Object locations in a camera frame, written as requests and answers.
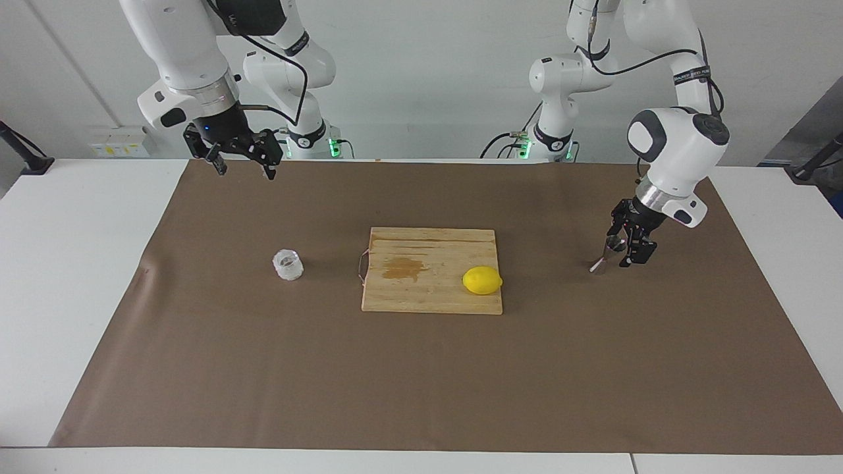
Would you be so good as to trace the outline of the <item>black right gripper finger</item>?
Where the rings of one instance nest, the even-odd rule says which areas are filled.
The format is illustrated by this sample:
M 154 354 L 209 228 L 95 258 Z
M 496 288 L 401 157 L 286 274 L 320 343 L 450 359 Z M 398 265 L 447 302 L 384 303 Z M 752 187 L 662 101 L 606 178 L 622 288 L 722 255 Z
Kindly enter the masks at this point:
M 268 180 L 274 180 L 276 178 L 277 166 L 280 165 L 283 154 L 282 147 L 278 143 L 274 131 L 262 130 L 250 136 L 247 158 L 261 165 L 263 173 Z
M 195 125 L 189 125 L 183 132 L 184 141 L 192 153 L 193 159 L 201 159 L 207 164 L 214 167 L 219 175 L 224 175 L 228 171 L 228 165 L 225 163 L 222 153 L 222 144 L 214 143 L 208 146 L 201 134 L 196 129 Z

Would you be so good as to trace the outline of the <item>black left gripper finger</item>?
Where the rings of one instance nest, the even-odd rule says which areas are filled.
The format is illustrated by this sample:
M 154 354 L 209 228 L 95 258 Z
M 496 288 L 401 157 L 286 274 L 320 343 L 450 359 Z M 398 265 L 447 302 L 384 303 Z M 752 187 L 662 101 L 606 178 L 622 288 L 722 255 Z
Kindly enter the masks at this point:
M 650 231 L 641 226 L 623 226 L 626 235 L 626 251 L 619 267 L 646 264 L 657 249 L 657 243 L 651 240 Z
M 626 222 L 629 203 L 630 201 L 620 201 L 612 210 L 612 223 L 606 235 L 606 248 L 628 247 L 629 233 L 626 230 Z

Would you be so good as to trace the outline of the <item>steel jigger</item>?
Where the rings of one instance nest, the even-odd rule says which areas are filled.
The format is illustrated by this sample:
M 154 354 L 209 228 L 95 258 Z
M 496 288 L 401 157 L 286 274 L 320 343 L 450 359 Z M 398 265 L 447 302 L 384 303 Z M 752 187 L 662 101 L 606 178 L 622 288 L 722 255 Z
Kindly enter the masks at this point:
M 619 234 L 608 235 L 603 244 L 603 252 L 600 258 L 588 269 L 591 274 L 603 274 L 606 268 L 619 255 L 626 254 L 627 249 L 626 237 L 621 237 Z

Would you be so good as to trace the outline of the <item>clear glass cup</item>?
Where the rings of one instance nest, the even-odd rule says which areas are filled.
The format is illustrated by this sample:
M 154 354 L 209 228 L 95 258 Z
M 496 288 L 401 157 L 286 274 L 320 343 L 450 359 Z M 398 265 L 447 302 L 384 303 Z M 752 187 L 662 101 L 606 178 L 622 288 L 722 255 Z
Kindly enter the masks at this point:
M 303 276 L 304 264 L 298 252 L 282 249 L 272 257 L 271 263 L 277 275 L 284 281 L 295 281 Z

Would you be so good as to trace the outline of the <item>yellow lemon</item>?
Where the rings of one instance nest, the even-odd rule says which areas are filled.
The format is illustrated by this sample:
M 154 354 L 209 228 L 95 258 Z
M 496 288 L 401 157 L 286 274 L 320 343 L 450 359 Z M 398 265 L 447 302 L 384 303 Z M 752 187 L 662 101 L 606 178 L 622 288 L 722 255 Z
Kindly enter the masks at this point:
M 462 285 L 472 294 L 490 295 L 502 288 L 503 279 L 497 268 L 476 266 L 464 273 Z

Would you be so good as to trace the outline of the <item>black clamp stand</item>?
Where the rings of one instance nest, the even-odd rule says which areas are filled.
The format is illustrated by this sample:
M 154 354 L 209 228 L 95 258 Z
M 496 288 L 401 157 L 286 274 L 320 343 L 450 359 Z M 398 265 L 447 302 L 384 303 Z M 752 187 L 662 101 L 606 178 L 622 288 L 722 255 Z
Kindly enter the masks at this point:
M 784 168 L 784 171 L 797 185 L 807 185 L 813 180 L 813 175 L 818 170 L 831 168 L 837 164 L 843 163 L 843 154 L 840 158 L 832 160 L 835 154 L 840 154 L 843 150 L 843 131 L 837 133 L 834 138 L 830 139 L 820 150 L 813 154 L 804 164 L 789 165 Z
M 55 158 L 48 156 L 30 138 L 24 137 L 2 120 L 0 120 L 0 139 L 3 139 L 23 159 L 25 167 L 21 175 L 43 175 L 55 162 Z

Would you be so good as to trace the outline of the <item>wooden cutting board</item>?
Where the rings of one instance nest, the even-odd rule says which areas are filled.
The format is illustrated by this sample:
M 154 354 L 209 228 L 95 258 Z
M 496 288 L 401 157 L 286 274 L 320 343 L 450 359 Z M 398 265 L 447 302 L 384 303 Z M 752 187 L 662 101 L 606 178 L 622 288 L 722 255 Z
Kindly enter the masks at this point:
M 493 229 L 371 227 L 362 276 L 364 312 L 502 315 L 503 297 L 462 282 L 478 266 L 498 269 Z

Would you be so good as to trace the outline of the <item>brown table mat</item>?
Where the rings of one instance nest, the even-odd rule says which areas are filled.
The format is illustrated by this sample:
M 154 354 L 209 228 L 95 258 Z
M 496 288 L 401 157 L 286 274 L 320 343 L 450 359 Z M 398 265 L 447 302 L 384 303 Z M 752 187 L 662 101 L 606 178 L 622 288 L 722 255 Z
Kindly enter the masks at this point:
M 710 180 L 701 225 L 588 273 L 634 177 L 192 160 L 50 444 L 843 455 L 843 411 Z M 363 312 L 371 227 L 493 229 L 503 314 Z

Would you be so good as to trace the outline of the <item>white wall socket box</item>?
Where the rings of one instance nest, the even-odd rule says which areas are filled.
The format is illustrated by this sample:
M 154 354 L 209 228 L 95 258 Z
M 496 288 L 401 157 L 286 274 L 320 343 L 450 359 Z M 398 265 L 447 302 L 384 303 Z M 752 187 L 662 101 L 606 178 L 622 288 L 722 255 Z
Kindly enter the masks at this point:
M 96 158 L 147 159 L 157 153 L 157 145 L 143 126 L 90 127 L 88 147 Z

